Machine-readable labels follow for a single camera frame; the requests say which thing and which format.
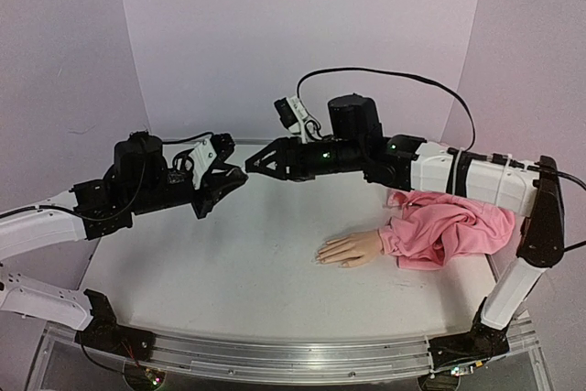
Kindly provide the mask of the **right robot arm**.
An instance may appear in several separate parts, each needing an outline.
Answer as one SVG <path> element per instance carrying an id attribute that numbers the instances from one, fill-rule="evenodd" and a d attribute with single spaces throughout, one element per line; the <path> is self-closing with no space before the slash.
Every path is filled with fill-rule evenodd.
<path id="1" fill-rule="evenodd" d="M 297 97 L 275 102 L 289 137 L 280 137 L 245 161 L 248 172 L 279 180 L 360 171 L 369 183 L 486 202 L 524 217 L 515 260 L 478 311 L 477 327 L 504 330 L 541 275 L 564 255 L 564 207 L 556 163 L 489 156 L 444 147 L 422 137 L 386 137 L 373 99 L 358 94 L 328 103 L 332 134 L 311 137 L 311 119 Z"/>

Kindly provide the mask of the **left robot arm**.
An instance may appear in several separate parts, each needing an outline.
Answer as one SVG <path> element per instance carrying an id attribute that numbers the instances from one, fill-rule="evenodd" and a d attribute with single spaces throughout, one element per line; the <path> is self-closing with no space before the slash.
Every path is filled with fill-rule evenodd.
<path id="1" fill-rule="evenodd" d="M 228 134 L 205 132 L 188 139 L 172 160 L 169 143 L 147 131 L 114 147 L 114 163 L 100 179 L 37 204 L 1 215 L 2 259 L 53 244 L 92 241 L 133 225 L 134 217 L 189 205 L 205 218 L 223 198 L 248 180 L 229 163 L 235 151 Z"/>

